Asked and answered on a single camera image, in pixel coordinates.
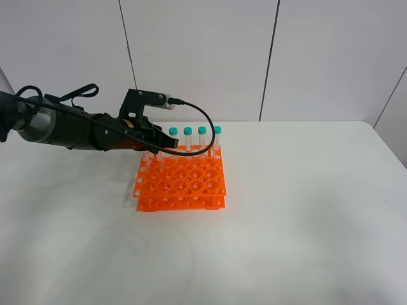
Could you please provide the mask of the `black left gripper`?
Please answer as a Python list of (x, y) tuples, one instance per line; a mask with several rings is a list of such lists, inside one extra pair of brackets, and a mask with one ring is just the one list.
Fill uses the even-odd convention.
[[(153, 125), (147, 117), (139, 121), (134, 118), (113, 118), (104, 114), (104, 123), (121, 133), (104, 129), (104, 150), (130, 149), (135, 151), (149, 151), (159, 153), (162, 149), (177, 149), (178, 140), (163, 132), (162, 127)], [(135, 138), (153, 144), (160, 149), (140, 143)]]

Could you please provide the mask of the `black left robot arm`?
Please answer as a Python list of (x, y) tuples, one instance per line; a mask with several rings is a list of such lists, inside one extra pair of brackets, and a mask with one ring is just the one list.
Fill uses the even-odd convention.
[(174, 149), (178, 141), (143, 114), (145, 106), (166, 107), (167, 101), (162, 93), (129, 89), (118, 117), (114, 118), (107, 113), (89, 114), (51, 95), (23, 101), (1, 92), (1, 142), (15, 130), (28, 142), (75, 150), (157, 153), (160, 149)]

